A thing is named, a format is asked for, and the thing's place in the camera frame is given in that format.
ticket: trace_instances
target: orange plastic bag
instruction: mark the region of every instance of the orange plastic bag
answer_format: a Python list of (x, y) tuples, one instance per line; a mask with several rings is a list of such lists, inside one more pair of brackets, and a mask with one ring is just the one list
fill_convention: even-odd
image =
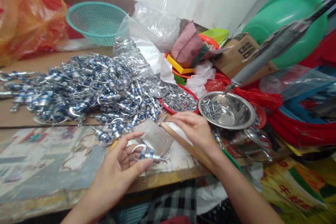
[(0, 66), (66, 40), (67, 11), (63, 0), (0, 0)]

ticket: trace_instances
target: clear plastic bag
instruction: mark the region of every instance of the clear plastic bag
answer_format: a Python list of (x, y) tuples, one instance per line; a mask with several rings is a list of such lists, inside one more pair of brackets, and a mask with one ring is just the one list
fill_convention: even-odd
[(181, 19), (163, 8), (146, 2), (137, 2), (132, 18), (139, 24), (150, 40), (162, 53), (170, 53), (180, 34)]
[(205, 60), (202, 64), (195, 67), (195, 75), (192, 75), (190, 79), (187, 79), (186, 88), (189, 88), (198, 98), (201, 98), (207, 93), (205, 84), (208, 79), (214, 79), (216, 69), (213, 68), (212, 62)]
[(151, 96), (161, 97), (160, 79), (176, 83), (171, 65), (130, 16), (121, 22), (115, 37), (114, 57), (126, 60), (129, 74), (139, 80)]
[(259, 88), (263, 92), (280, 93), (286, 101), (335, 81), (335, 77), (316, 69), (294, 65), (264, 77)]

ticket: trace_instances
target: green plastic container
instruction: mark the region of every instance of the green plastic container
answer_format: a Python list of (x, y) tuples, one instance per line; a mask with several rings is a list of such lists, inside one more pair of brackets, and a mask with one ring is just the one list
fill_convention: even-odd
[(227, 37), (230, 34), (229, 30), (226, 29), (210, 29), (206, 30), (205, 32), (202, 32), (205, 36), (208, 36), (210, 38), (213, 38), (219, 45), (227, 39)]
[[(272, 33), (291, 21), (310, 16), (322, 0), (270, 0), (245, 26), (248, 32), (261, 45)], [(308, 29), (305, 36), (284, 55), (273, 60), (278, 68), (297, 64), (305, 59), (318, 46), (327, 27), (327, 14), (323, 14)]]

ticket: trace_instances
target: red plastic bag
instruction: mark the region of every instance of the red plastic bag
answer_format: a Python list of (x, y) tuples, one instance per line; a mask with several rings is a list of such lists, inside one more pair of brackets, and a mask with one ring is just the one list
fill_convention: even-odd
[(0, 0), (0, 65), (68, 39), (63, 0)]
[[(208, 92), (213, 91), (224, 91), (226, 86), (231, 83), (231, 80), (224, 74), (216, 72), (214, 80), (208, 80), (205, 84), (205, 89)], [(251, 88), (248, 90), (243, 90), (236, 87), (232, 93), (243, 97), (249, 102), (256, 103), (261, 107), (266, 107), (275, 110), (282, 105), (282, 97), (280, 94), (268, 94), (261, 92), (258, 88)]]

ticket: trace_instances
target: plaid fabric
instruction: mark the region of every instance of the plaid fabric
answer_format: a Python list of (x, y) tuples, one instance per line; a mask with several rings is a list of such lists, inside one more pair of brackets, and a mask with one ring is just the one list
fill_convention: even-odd
[(196, 181), (158, 188), (156, 198), (139, 224), (156, 224), (176, 216), (188, 216), (196, 224)]
[(231, 201), (227, 198), (220, 204), (215, 206), (209, 212), (197, 216), (199, 224), (208, 223), (224, 223), (224, 224), (239, 224), (239, 220)]

